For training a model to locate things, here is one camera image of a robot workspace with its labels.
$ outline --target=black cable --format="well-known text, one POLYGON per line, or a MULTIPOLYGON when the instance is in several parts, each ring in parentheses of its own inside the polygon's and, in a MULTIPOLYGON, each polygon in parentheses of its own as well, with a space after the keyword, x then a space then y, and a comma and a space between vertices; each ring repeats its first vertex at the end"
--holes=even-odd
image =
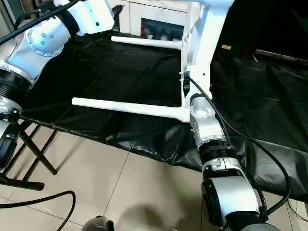
POLYGON ((48 197, 44 197, 44 198, 33 200, 33 201, 24 201, 24 202, 11 203, 11 204, 2 204, 2 205, 0 205, 0 209, 2 209, 2 208, 16 208, 16 207, 34 205, 34 204, 38 204, 38 203, 41 203, 41 202, 49 201, 49 200, 52 200, 52 199, 55 199, 55 198, 58 198, 58 197, 61 197, 61 196, 64 196, 64 195, 68 195, 68 194, 72 195, 72 197, 73 197, 72 208, 69 211, 69 213, 68 213, 67 217, 65 218, 65 220, 62 222, 60 227, 57 229, 57 231, 60 231, 63 228, 63 226, 67 223, 69 218, 71 217, 71 215, 72 215, 72 213, 74 211, 74 208, 75 208, 76 194, 73 191, 65 191, 65 192, 61 192, 61 193, 58 193, 58 194, 53 195, 53 196, 48 196, 48 197))
POLYGON ((296 202, 296 209, 295 209, 295 211, 294 211, 294 209, 291 207, 289 200, 287 201, 287 203, 288 203, 290 209, 292 210, 292 212, 295 213, 297 219, 302 220, 302 221, 305 221, 305 222, 308 222, 307 219, 303 218, 301 215, 299 215, 299 214, 297 213, 297 207, 298 207, 297 202, 296 202))
POLYGON ((56 14, 67 10, 68 8, 74 6, 77 2, 79 2, 80 0, 72 0, 71 2, 69 2, 68 4, 64 5, 64 6, 58 6, 56 7, 53 11, 42 15, 41 17, 34 19, 33 21, 27 23, 26 25, 23 25, 22 27, 18 28, 17 30, 11 32, 10 34, 0 38, 0 45, 2 45, 3 43, 13 39, 14 37, 16 37, 17 35, 20 35, 21 33, 25 32, 26 30, 34 27, 35 25, 45 21, 46 19, 49 19, 50 17, 55 16, 56 14))
POLYGON ((283 173, 284 177, 285 177, 285 183, 286 183, 286 195, 275 205, 273 205, 269 210, 266 211, 266 215, 270 215, 272 214, 274 211, 276 211, 278 208, 280 208, 281 206, 283 206, 284 203, 287 202, 287 200, 290 197, 291 194, 291 187, 290 187, 290 179, 289 179, 289 175, 287 173, 287 171, 285 170, 285 168, 283 167, 283 165, 279 162, 279 160, 272 154, 270 153, 270 151, 268 151, 265 147, 263 147, 258 141, 256 141, 255 139, 245 136, 244 134, 242 134, 241 132, 239 132, 238 130, 236 130, 234 127, 232 127, 227 120, 222 116, 222 114, 217 110, 217 108, 215 107, 215 105, 213 104, 213 102, 210 100, 210 98, 208 97, 208 95, 203 91, 203 89, 193 80, 191 79, 189 76, 186 76, 198 89, 199 91, 204 95, 204 97, 206 98, 206 100, 209 102, 209 104, 213 107, 213 109, 215 110, 216 114, 218 115, 218 117, 234 132, 236 132, 237 134, 239 134, 240 136, 244 137, 245 139, 251 141, 252 143, 254 143, 256 146, 258 146, 262 151, 264 151, 280 168, 281 172, 283 173))
POLYGON ((38 14, 40 10, 28 11, 20 15, 14 24, 14 30, 17 30, 19 25, 26 19, 26 17, 31 16, 33 14, 38 14))

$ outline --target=black tablecloth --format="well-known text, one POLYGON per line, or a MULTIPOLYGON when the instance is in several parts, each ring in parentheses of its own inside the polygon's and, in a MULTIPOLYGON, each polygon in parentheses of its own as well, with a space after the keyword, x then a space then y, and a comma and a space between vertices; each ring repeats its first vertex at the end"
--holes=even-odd
MULTIPOLYGON (((71 105, 73 97, 85 97, 180 106, 180 52, 111 43, 110 35, 114 33, 71 40, 62 54, 44 68, 22 116, 200 171, 189 124, 71 105)), ((215 55, 211 83, 214 101, 226 119, 273 152, 291 177, 292 197, 308 202, 307 68, 215 55)), ((261 188, 284 194, 285 181, 274 162, 231 131, 230 136, 238 157, 261 188)))

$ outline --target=white furniture frame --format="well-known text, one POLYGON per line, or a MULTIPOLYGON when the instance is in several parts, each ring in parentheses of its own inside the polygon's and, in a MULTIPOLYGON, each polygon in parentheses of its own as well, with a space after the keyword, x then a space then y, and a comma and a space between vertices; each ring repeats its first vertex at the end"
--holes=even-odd
MULTIPOLYGON (((181 50, 181 89, 183 74, 188 73, 204 92, 212 98, 210 92, 210 64, 215 48, 233 0, 199 0, 190 2, 182 41, 161 41, 141 38, 112 37, 114 42, 123 42, 143 46, 155 46, 181 50)), ((175 118, 182 122, 190 121, 191 96, 200 91, 190 84, 190 91, 184 96, 182 91, 181 107, 164 107, 135 103, 73 98, 72 104, 107 110, 137 113, 151 116, 175 118)))

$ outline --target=small black clip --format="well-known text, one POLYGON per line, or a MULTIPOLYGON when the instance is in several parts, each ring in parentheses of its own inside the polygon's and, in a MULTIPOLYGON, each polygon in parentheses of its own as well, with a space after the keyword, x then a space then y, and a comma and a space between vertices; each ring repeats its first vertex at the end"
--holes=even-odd
POLYGON ((184 81, 183 81, 183 92, 186 97, 190 90, 190 82, 189 82, 189 71, 185 71, 184 73, 184 81))

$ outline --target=black metal leg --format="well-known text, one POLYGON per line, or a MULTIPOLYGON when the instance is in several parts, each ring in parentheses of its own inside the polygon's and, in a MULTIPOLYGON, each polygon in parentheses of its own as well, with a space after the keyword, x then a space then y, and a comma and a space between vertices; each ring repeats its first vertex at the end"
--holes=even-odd
POLYGON ((37 156, 37 158, 42 162, 42 164, 53 174, 57 174, 57 170, 51 165, 47 158, 42 154, 38 147, 33 143, 31 138, 26 134, 25 131, 20 132, 20 138, 23 142, 30 148, 30 150, 37 156))
POLYGON ((13 179, 10 179, 4 176, 2 173, 0 173, 0 184, 7 185, 7 186, 13 186, 17 188, 23 188, 23 189, 31 189, 35 191, 42 191, 45 187, 45 184, 41 182, 13 180, 13 179))
MULTIPOLYGON (((41 125, 37 125, 35 127, 35 129, 31 132, 30 134, 30 138, 32 138, 37 131, 40 129, 41 125)), ((19 148, 19 150, 16 152, 16 154, 14 155, 14 157, 12 158, 12 160, 9 162, 9 164, 7 165, 7 167, 4 169, 3 174, 6 176, 8 174, 8 172, 12 169, 13 165, 16 163, 16 161, 18 160, 18 158, 20 157, 20 154, 24 151, 26 147, 26 144, 23 143, 23 145, 19 148)))
MULTIPOLYGON (((42 151, 40 151, 42 153, 42 155, 45 154, 47 148, 49 147, 49 145, 51 144, 51 142, 54 140, 55 136, 57 135, 58 131, 54 130, 51 134, 51 136, 49 137, 49 139, 47 140, 47 142, 45 143, 44 147, 42 148, 42 151)), ((30 176, 32 175, 33 171, 35 170, 35 168, 37 167, 38 163, 39 163, 40 159, 37 157, 34 162, 32 163, 31 167, 29 168, 29 170, 26 172, 23 180, 28 180, 30 178, 30 176)))

